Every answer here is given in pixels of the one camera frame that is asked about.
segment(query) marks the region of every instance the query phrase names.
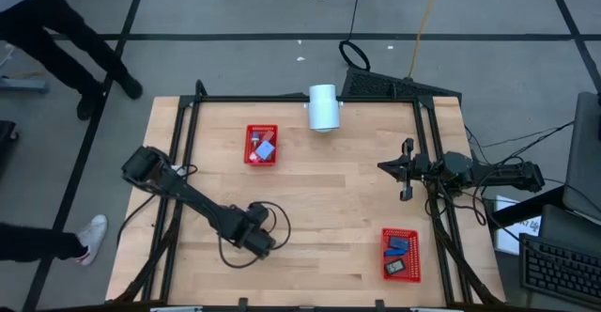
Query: white light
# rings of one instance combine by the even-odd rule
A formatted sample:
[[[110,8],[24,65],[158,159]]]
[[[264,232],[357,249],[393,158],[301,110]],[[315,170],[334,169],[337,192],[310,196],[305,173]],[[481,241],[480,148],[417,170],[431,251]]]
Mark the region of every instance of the white light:
[[[309,128],[318,133],[328,133],[340,128],[338,106],[336,86],[309,87]]]

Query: wooden table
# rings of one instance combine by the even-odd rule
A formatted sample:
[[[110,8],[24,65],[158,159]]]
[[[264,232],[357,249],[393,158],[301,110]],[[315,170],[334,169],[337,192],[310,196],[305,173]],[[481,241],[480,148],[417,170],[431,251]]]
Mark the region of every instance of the wooden table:
[[[155,99],[145,146],[169,150],[177,102],[178,98]],[[457,99],[435,98],[435,104],[444,150],[470,155]],[[423,117],[429,138],[425,111]],[[184,123],[178,156],[183,155],[188,120]],[[249,167],[242,162],[248,124],[279,126],[274,167]],[[198,173],[190,176],[189,183],[218,203],[241,208],[256,200],[280,204],[290,216],[292,237],[265,260],[233,270],[222,264],[215,231],[207,219],[186,208],[169,303],[236,305],[240,297],[246,297],[250,305],[373,306],[376,299],[383,299],[387,306],[444,305],[432,222],[424,212],[425,188],[415,182],[414,198],[400,202],[402,184],[376,167],[378,162],[398,158],[407,137],[417,142],[410,104],[346,103],[341,109],[341,128],[321,134],[308,129],[302,103],[203,102],[192,157]],[[434,151],[431,139],[428,146]],[[146,198],[147,194],[134,189],[128,214]],[[470,205],[466,197],[458,200],[458,204]],[[146,261],[157,208],[158,200],[123,232],[107,299],[123,291]],[[493,294],[504,300],[488,228],[478,225],[472,211],[456,213],[468,263]],[[278,241],[286,234],[283,221],[278,221],[272,233]],[[379,241],[383,227],[418,231],[422,283],[382,280]],[[224,249],[230,262],[244,263],[253,257],[228,244]],[[449,266],[455,299],[461,301],[450,257]],[[153,297],[159,295],[162,271],[161,264]]]

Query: red plastic bin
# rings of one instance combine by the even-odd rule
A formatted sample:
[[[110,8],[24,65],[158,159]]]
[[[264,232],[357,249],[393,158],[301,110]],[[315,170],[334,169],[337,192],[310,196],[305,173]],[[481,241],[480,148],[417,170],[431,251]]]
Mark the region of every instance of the red plastic bin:
[[[253,147],[253,143],[251,142],[251,138],[253,137],[254,132],[259,132],[259,143],[257,147],[261,144],[261,140],[263,139],[263,134],[266,132],[273,132],[273,137],[269,140],[269,142],[275,147],[275,150],[271,154],[271,157],[267,161],[251,161],[250,156],[251,153],[254,152],[255,148]],[[244,145],[244,162],[250,166],[272,166],[275,165],[278,156],[278,126],[271,124],[263,124],[263,125],[249,125],[246,127],[246,140]]]
[[[384,251],[392,250],[388,246],[391,237],[403,238],[409,242],[409,251],[403,256],[384,257]],[[418,240],[417,231],[405,230],[400,228],[382,228],[382,276],[384,280],[393,280],[400,282],[421,283],[422,282],[422,267],[420,266],[420,243]],[[388,275],[384,266],[401,258],[405,264],[405,270]]]

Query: person's leg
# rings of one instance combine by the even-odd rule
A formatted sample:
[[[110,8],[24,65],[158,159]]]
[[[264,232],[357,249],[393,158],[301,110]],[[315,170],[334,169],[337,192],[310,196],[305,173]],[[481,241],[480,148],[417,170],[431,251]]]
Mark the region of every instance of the person's leg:
[[[101,93],[100,83],[81,64],[53,41],[41,26],[28,21],[10,20],[10,27],[0,25],[0,38],[41,63],[47,71],[80,94]]]
[[[0,260],[30,262],[43,257],[57,257],[74,258],[84,266],[89,265],[100,249],[107,226],[106,217],[101,214],[77,235],[49,228],[0,223]]]
[[[133,99],[140,97],[142,87],[108,44],[84,21],[65,0],[35,0],[37,18],[44,26],[67,35],[78,48],[89,53],[94,61],[106,70],[108,76],[123,86]]]
[[[43,257],[83,257],[87,253],[74,233],[49,228],[11,226],[0,223],[0,260],[29,262]]]
[[[25,0],[0,12],[0,39],[23,49],[66,86],[82,94],[77,116],[89,119],[102,97],[102,85],[81,64],[58,47],[35,16],[35,4]]]

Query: white sneaker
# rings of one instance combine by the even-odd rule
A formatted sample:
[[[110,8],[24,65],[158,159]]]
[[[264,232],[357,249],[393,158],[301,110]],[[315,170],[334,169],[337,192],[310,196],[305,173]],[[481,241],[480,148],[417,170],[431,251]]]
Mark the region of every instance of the white sneaker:
[[[87,253],[76,258],[75,261],[84,266],[87,266],[94,261],[94,258],[100,249],[100,245],[102,244],[102,240],[104,239],[106,227],[108,227],[106,216],[99,214],[77,235],[79,242],[87,247]]]

